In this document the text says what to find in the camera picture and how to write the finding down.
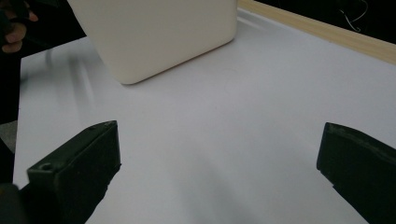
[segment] white tabletop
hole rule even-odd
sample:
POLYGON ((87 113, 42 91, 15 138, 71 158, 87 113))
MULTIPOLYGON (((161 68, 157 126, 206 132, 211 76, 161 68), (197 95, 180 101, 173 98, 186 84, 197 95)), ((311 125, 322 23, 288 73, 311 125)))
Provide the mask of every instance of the white tabletop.
POLYGON ((15 183, 115 119, 122 166, 88 223, 366 223, 316 169, 319 144, 329 121, 396 147, 396 66, 238 13, 232 43, 132 86, 88 38, 25 58, 15 183))

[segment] wooden strip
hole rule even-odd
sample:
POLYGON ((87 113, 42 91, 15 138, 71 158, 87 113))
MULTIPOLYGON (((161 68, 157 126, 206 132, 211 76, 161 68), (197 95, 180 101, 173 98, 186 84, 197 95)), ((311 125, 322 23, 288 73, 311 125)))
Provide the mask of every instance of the wooden strip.
POLYGON ((348 31, 325 22, 315 21, 253 0, 238 0, 238 6, 335 44, 396 64, 396 45, 389 42, 348 31))

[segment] white container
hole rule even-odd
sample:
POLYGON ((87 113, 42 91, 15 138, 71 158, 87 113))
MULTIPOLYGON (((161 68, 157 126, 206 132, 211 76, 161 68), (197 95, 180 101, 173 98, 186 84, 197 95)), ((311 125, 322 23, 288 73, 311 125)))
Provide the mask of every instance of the white container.
POLYGON ((68 0, 116 80, 133 84, 231 41, 236 0, 68 0))

